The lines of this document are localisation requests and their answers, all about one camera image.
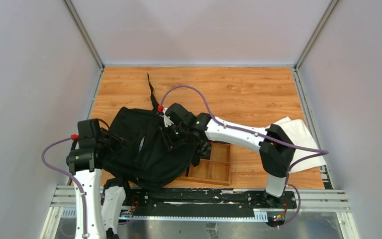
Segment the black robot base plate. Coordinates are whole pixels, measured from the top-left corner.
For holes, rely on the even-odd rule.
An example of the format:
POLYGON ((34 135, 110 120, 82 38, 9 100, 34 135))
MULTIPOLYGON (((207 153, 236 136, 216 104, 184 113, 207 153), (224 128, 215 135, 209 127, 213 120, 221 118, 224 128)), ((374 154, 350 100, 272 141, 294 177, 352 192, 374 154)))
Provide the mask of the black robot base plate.
POLYGON ((284 214, 297 209, 294 192, 279 198, 263 190, 210 188, 132 189, 121 209, 122 216, 249 218, 255 209, 284 214))

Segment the black fabric backpack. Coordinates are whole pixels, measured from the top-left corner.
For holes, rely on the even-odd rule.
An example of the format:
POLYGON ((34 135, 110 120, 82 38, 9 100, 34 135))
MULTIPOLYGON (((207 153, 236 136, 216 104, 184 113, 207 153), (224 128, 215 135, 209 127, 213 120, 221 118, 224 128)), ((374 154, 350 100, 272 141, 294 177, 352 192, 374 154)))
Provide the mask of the black fabric backpack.
POLYGON ((163 117, 149 85, 152 109, 122 107, 112 121, 109 132, 129 140, 115 155, 105 156, 103 169, 114 177, 122 177, 147 190, 158 190, 181 176, 200 157, 196 146, 204 139, 194 139, 193 145, 169 150, 164 141, 163 117))

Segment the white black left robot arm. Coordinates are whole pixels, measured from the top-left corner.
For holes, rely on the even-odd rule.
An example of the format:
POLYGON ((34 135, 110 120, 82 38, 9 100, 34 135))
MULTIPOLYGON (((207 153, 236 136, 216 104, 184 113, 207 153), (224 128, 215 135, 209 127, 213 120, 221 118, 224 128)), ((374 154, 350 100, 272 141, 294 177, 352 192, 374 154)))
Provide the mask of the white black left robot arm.
POLYGON ((74 183, 77 239, 117 239, 121 207, 132 201, 131 190, 123 178, 110 179, 101 187, 103 159, 121 138, 110 134, 101 119, 78 122, 78 134, 72 135, 66 158, 74 183))

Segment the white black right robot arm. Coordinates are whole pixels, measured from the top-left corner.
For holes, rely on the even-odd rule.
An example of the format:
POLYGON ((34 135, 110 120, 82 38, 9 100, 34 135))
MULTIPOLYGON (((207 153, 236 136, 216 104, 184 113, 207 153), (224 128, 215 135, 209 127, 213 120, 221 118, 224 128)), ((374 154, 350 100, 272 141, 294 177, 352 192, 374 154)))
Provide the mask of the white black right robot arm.
POLYGON ((277 124, 268 128, 251 128, 212 117, 208 113, 194 115, 178 103, 156 107, 165 126, 174 131, 172 138, 191 137, 234 144, 259 154, 268 179, 263 191, 267 206, 276 208, 284 203, 288 170, 295 154, 293 142, 277 124))

